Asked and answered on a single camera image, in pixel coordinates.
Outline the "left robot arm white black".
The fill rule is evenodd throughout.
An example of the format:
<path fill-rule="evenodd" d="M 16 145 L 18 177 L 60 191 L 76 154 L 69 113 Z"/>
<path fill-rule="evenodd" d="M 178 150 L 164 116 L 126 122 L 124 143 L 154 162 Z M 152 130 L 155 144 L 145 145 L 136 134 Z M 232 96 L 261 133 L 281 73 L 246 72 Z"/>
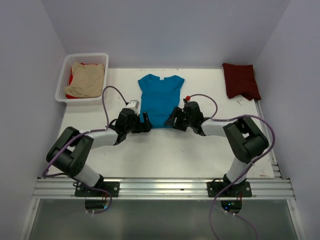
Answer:
<path fill-rule="evenodd" d="M 116 146 L 122 143 L 128 134 L 147 133 L 153 125 L 147 112 L 142 119 L 132 107 L 123 108 L 114 124 L 106 128 L 81 132 L 74 127 L 67 127 L 49 150 L 46 161 L 63 174 L 86 185 L 92 196 L 103 193 L 102 176 L 86 164 L 92 149 L 104 146 Z"/>

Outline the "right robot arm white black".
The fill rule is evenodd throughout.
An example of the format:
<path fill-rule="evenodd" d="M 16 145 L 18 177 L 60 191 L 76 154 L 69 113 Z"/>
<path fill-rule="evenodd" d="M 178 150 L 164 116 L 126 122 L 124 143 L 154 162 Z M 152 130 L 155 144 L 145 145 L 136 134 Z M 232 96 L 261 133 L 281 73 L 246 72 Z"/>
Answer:
<path fill-rule="evenodd" d="M 223 176 L 223 192 L 227 196 L 235 196 L 242 182 L 247 179 L 247 172 L 253 161 L 261 157 L 269 147 L 269 141 L 254 119 L 264 120 L 258 116 L 245 114 L 231 119 L 205 117 L 197 102 L 190 101 L 184 108 L 175 107 L 164 125 L 179 131 L 191 128 L 197 135 L 218 136 L 227 139 L 234 159 Z"/>

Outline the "blue t shirt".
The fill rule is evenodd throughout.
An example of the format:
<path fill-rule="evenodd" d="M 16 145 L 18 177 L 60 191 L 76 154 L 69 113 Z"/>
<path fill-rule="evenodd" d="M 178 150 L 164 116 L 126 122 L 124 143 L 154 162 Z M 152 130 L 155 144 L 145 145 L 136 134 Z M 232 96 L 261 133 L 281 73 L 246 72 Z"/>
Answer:
<path fill-rule="evenodd" d="M 166 128 L 165 121 L 180 103 L 184 82 L 185 79 L 177 75 L 160 78 L 148 74 L 138 80 L 141 90 L 140 113 L 147 113 L 154 129 Z"/>

